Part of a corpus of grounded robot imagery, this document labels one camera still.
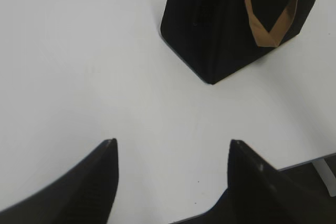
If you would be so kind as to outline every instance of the bag handle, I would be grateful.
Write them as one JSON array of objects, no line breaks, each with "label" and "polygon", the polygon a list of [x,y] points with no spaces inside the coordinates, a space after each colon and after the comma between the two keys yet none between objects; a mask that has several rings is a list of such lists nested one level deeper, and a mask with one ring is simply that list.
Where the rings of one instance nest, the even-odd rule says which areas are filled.
[{"label": "bag handle", "polygon": [[270,32],[254,14],[251,0],[245,0],[245,5],[256,44],[259,47],[278,47],[294,21],[298,0],[289,0]]}]

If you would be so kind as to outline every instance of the brown strap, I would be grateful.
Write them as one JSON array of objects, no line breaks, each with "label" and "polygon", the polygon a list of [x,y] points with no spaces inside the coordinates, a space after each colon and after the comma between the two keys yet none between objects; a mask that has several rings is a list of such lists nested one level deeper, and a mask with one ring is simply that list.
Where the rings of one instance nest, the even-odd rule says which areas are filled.
[{"label": "brown strap", "polygon": [[259,47],[278,47],[294,21],[298,0],[289,0],[270,32],[254,14],[251,0],[245,0],[245,5],[256,44]]}]

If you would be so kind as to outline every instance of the dark plastic part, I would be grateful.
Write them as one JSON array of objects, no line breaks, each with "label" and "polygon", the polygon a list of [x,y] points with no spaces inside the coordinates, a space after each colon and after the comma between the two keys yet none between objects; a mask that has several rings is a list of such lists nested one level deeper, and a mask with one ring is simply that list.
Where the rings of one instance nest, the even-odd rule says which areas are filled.
[{"label": "dark plastic part", "polygon": [[117,140],[106,140],[56,182],[1,212],[0,223],[106,224],[118,179]]},{"label": "dark plastic part", "polygon": [[[287,0],[252,1],[256,15],[269,29]],[[299,0],[295,20],[282,43],[300,33],[315,1]],[[161,34],[182,60],[210,84],[274,49],[256,45],[245,0],[167,0]]]},{"label": "dark plastic part", "polygon": [[232,141],[228,189],[210,211],[178,223],[336,223],[336,201],[311,168],[305,164],[279,172],[243,141]]}]

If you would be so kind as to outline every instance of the black tote bag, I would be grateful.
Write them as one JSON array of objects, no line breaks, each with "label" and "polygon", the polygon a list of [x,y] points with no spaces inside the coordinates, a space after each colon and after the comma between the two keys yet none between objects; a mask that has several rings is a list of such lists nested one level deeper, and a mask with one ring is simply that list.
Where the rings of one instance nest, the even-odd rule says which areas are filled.
[{"label": "black tote bag", "polygon": [[298,35],[316,0],[167,0],[161,34],[215,84]]}]

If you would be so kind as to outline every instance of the white table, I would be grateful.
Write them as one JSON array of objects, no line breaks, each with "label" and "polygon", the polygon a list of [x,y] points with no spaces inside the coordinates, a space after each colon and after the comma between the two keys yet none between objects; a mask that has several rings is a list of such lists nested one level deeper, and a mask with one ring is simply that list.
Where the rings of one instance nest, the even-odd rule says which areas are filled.
[{"label": "white table", "polygon": [[159,35],[166,0],[0,0],[0,209],[119,140],[109,223],[169,224],[226,188],[230,140],[276,168],[336,152],[335,0],[215,86]]}]

